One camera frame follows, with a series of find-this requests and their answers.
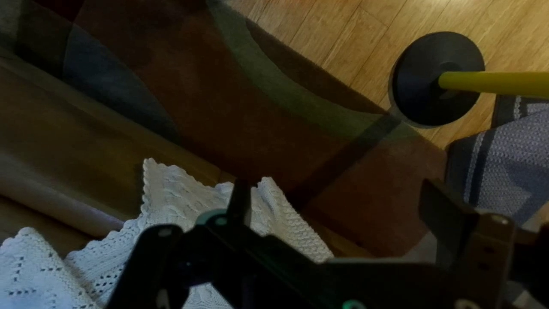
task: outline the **wooden floor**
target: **wooden floor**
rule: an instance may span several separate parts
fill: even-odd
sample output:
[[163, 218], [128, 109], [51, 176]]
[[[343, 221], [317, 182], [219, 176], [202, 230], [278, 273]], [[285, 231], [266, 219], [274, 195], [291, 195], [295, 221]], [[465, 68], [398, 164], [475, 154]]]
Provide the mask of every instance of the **wooden floor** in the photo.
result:
[[[547, 0], [226, 0], [267, 32], [386, 109], [398, 54], [418, 36], [458, 30], [482, 49], [487, 70], [547, 70]], [[494, 96], [461, 120], [417, 127], [436, 145], [489, 127]]]

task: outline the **gray fabric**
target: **gray fabric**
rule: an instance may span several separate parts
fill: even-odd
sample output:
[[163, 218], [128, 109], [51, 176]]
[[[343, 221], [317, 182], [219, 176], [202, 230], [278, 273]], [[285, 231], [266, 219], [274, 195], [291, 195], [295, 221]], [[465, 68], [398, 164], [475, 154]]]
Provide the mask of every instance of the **gray fabric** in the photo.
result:
[[[549, 103], [497, 97], [492, 128], [449, 147], [446, 187], [537, 231], [535, 214], [549, 199]], [[506, 288], [506, 298], [521, 293], [520, 285]], [[542, 305], [530, 298], [523, 307]]]

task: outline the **wooden furniture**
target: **wooden furniture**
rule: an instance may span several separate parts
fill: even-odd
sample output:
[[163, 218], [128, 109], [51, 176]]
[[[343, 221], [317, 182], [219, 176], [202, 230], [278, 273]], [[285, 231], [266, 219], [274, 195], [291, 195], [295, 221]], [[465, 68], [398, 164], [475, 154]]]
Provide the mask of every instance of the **wooden furniture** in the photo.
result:
[[[125, 65], [158, 97], [176, 123], [183, 147], [238, 176], [273, 175], [314, 226], [336, 230], [350, 243], [381, 255], [405, 252], [425, 231], [417, 218], [420, 182], [442, 176], [444, 152], [242, 15], [216, 3], [86, 1], [74, 22], [87, 30], [87, 37], [80, 36], [74, 44], [72, 37], [77, 36], [70, 36], [65, 54], [46, 56], [53, 58], [48, 63], [55, 67], [56, 60], [70, 54], [103, 51], [103, 58]], [[96, 61], [89, 65], [77, 60], [84, 68], [80, 80], [86, 80], [86, 68]], [[36, 103], [22, 108], [41, 109], [41, 118], [10, 108], [22, 113], [32, 128], [5, 115], [7, 132], [22, 132], [5, 139], [8, 197], [41, 204], [67, 224], [99, 235], [118, 226], [120, 218], [137, 212], [139, 183], [130, 182], [139, 178], [142, 156], [194, 166], [180, 159], [183, 154], [173, 144], [156, 140], [151, 133], [130, 133], [132, 123], [120, 120], [123, 125], [115, 125], [115, 113], [96, 108], [80, 94], [58, 89], [58, 84], [32, 73], [22, 75], [29, 77], [25, 82], [31, 87], [13, 84], [10, 75], [5, 84], [27, 92], [31, 99], [13, 96], [12, 101], [46, 97], [48, 108]], [[37, 178], [37, 195], [25, 194], [31, 187], [25, 178]], [[74, 190], [60, 190], [63, 187], [58, 183], [68, 182]], [[58, 207], [60, 197], [70, 207]], [[75, 221], [91, 212], [101, 216], [103, 223]]]
[[29, 224], [67, 252], [120, 228], [139, 212], [147, 156], [204, 183], [231, 178], [7, 51], [0, 92], [1, 238]]

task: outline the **black rubber base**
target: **black rubber base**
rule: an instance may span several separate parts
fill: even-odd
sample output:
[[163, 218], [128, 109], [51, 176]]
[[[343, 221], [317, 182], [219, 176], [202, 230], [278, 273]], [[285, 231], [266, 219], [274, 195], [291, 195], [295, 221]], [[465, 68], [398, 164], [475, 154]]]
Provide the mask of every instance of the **black rubber base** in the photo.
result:
[[437, 79], [448, 70], [484, 70], [482, 53], [466, 36], [432, 32], [410, 44], [393, 68], [391, 92], [398, 109], [422, 125], [463, 116], [480, 94], [441, 89]]

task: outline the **black plastic piece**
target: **black plastic piece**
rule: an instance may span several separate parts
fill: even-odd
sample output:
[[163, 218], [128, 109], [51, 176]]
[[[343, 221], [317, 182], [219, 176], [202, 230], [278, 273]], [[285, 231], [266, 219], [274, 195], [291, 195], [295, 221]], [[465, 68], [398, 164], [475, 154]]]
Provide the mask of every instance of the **black plastic piece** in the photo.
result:
[[448, 266], [333, 259], [312, 262], [276, 236], [245, 224], [250, 188], [237, 182], [226, 212], [188, 231], [146, 230], [123, 269], [108, 309], [182, 307], [192, 286], [211, 283], [243, 309], [511, 309], [508, 279], [549, 303], [549, 226], [516, 228], [501, 214], [478, 214], [425, 182], [420, 216], [451, 255]]
[[393, 68], [391, 94], [398, 109], [422, 125], [444, 125], [463, 116], [478, 92], [444, 91], [442, 72], [484, 70], [473, 41], [458, 32], [432, 32], [412, 42]]

